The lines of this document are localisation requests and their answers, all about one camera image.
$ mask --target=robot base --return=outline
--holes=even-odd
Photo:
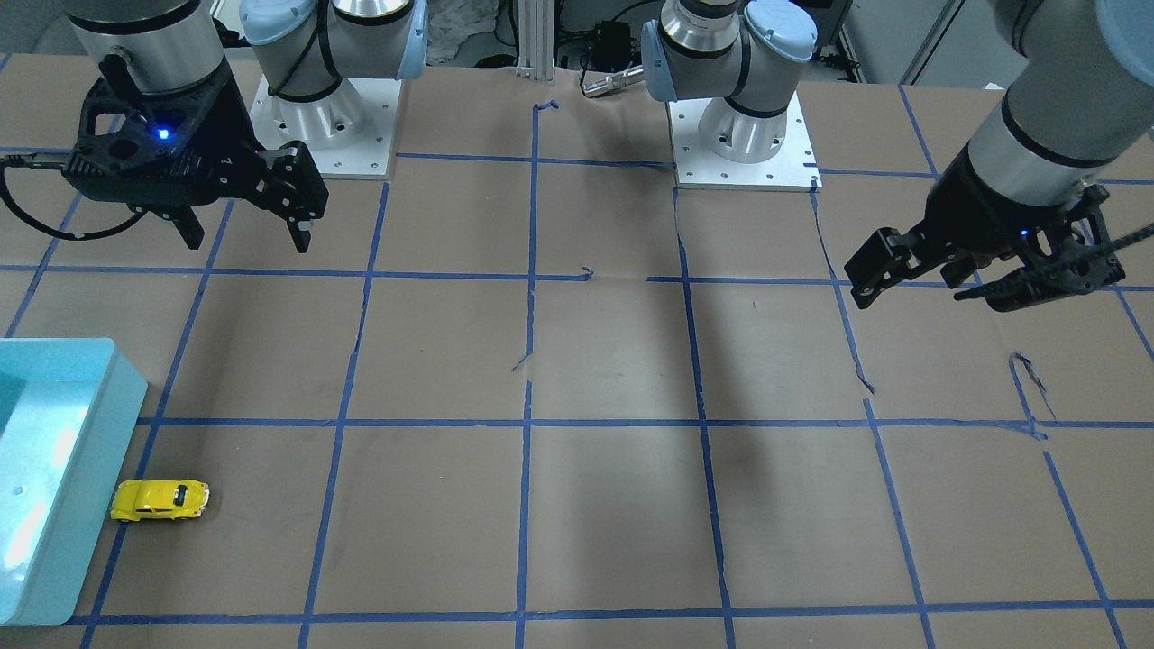
[[[397,115],[400,109],[402,82],[392,79],[351,79],[360,94],[365,113],[372,117],[346,142],[334,148],[306,140],[316,169],[324,178],[388,180],[391,178],[392,158],[397,143]],[[248,111],[256,139],[267,148],[279,148],[292,136],[277,126],[275,110],[269,102],[269,82],[263,76],[256,89],[256,100]]]
[[[699,189],[809,192],[822,187],[809,129],[795,92],[789,99],[789,130],[777,155],[763,163],[742,164],[722,158],[702,142],[697,125],[711,99],[669,102],[669,134],[677,186]]]

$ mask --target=toy car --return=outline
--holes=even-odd
[[[110,514],[117,521],[195,519],[209,503],[209,485],[200,480],[125,480]]]

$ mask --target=floor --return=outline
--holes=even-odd
[[[108,521],[75,617],[0,647],[1154,647],[1149,245],[1017,314],[848,299],[998,94],[803,83],[819,193],[679,193],[661,105],[559,77],[428,69],[307,255],[239,203],[196,252],[6,222],[0,326],[114,338],[150,382],[122,476],[213,500]],[[0,58],[0,151],[70,147],[93,79]],[[1154,142],[1107,176],[1148,221]]]

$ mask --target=cable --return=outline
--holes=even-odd
[[[313,49],[313,44],[316,43],[316,39],[321,35],[320,12],[325,9],[328,9],[328,5],[325,2],[320,2],[317,5],[317,20],[313,23],[313,33],[308,36],[308,43],[305,44],[305,49],[300,51],[300,55],[297,57],[297,60],[293,61],[292,66],[288,68],[285,77],[280,81],[280,85],[272,88],[272,84],[269,84],[269,97],[278,97],[280,91],[285,89],[285,85],[288,85],[288,82],[292,81],[292,77],[297,74],[297,69],[300,65],[305,62],[305,57],[308,55],[308,51]]]
[[[625,7],[624,9],[621,9],[620,12],[617,12],[617,15],[613,16],[612,18],[609,18],[609,22],[617,22],[617,18],[620,18],[621,16],[628,14],[629,12],[632,12],[637,7],[644,7],[645,5],[649,5],[651,2],[659,2],[659,1],[660,0],[640,0],[640,2],[634,2],[632,5]]]
[[[136,225],[136,223],[140,222],[140,219],[143,218],[144,215],[147,214],[144,210],[141,210],[136,214],[133,214],[133,216],[128,221],[121,223],[120,225],[108,227],[107,230],[99,230],[97,232],[87,232],[81,234],[73,234],[72,232],[65,232],[63,230],[57,230],[55,227],[46,225],[39,219],[37,219],[35,216],[21,209],[18,204],[16,204],[16,200],[12,196],[12,192],[8,191],[8,180],[5,178],[5,171],[7,171],[9,166],[25,166],[30,159],[35,158],[36,156],[32,155],[32,156],[8,156],[7,158],[0,159],[0,201],[2,201],[3,204],[6,204],[8,209],[10,209],[14,215],[16,215],[16,218],[23,221],[28,225],[31,225],[32,227],[39,230],[40,232],[44,232],[50,237],[54,237],[57,239],[63,239],[65,241],[91,241],[95,239],[104,239],[107,237],[112,237],[113,234],[119,234],[125,230],[128,230],[133,225]],[[52,166],[45,165],[42,166],[40,169],[57,169],[57,171],[60,171],[63,169],[63,164],[52,165]]]

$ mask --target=light blue bin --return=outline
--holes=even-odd
[[[107,338],[0,340],[0,625],[72,617],[147,389]]]

